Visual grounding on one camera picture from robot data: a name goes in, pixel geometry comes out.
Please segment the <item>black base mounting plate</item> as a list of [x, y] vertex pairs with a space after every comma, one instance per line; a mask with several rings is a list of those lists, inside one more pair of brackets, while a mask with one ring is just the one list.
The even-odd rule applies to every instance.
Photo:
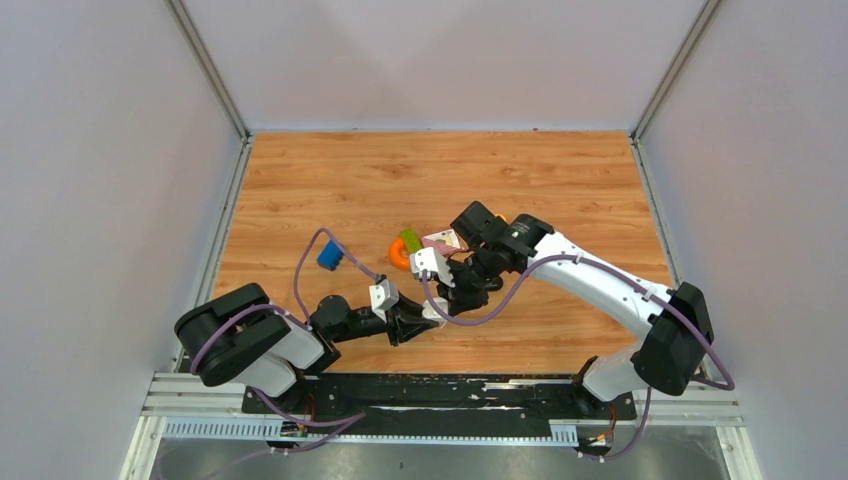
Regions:
[[356, 434], [545, 435], [553, 421], [636, 417], [630, 394], [610, 407], [580, 406], [568, 374], [377, 374], [307, 376], [275, 406], [289, 414], [330, 421], [362, 414]]

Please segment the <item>green toy block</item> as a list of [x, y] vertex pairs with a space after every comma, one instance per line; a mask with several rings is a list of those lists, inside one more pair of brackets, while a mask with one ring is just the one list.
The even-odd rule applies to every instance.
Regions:
[[402, 230], [399, 238], [402, 240], [404, 248], [409, 254], [414, 254], [423, 248], [420, 237], [412, 228]]

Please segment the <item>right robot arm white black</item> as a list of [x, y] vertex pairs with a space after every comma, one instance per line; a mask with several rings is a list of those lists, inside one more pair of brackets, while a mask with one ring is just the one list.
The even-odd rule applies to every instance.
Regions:
[[532, 277], [559, 287], [600, 309], [635, 338], [614, 354], [592, 357], [579, 370], [571, 403], [596, 417], [618, 396], [653, 388], [680, 396], [694, 381], [714, 341], [702, 290], [676, 287], [630, 274], [585, 251], [550, 224], [529, 214], [507, 222], [478, 201], [450, 224], [470, 249], [449, 260], [451, 278], [438, 286], [452, 316], [486, 305], [504, 273]]

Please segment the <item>white earbud charging case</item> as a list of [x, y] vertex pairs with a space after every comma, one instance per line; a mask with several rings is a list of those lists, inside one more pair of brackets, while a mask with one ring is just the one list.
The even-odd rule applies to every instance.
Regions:
[[449, 305], [446, 299], [436, 297], [433, 301], [427, 300], [422, 303], [422, 317], [424, 319], [437, 322], [438, 327], [443, 328], [448, 321], [443, 315], [439, 314], [438, 311], [441, 310], [446, 313], [448, 311], [448, 307]]

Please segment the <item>pink patterned card box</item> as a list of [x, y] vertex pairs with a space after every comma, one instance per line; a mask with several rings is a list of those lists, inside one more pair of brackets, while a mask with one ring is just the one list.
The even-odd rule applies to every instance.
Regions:
[[453, 229], [447, 229], [424, 235], [420, 239], [423, 247], [433, 247], [444, 257], [463, 249], [462, 242]]

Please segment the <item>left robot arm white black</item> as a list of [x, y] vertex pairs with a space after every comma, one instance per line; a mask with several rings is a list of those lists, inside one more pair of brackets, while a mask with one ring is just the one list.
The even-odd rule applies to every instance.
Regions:
[[306, 400], [299, 374], [326, 370], [341, 356], [338, 343], [385, 335], [397, 346], [442, 324], [429, 305], [401, 295], [389, 280], [371, 286], [369, 297], [370, 305], [354, 309], [329, 295], [303, 323], [249, 283], [188, 311], [174, 333], [205, 386], [256, 387], [279, 411], [293, 413]]

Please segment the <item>blue toy block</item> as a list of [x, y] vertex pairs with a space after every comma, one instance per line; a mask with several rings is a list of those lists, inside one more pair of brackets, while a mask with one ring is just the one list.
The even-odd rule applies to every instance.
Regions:
[[333, 240], [329, 240], [317, 256], [316, 263], [319, 267], [335, 271], [345, 257], [343, 249]]

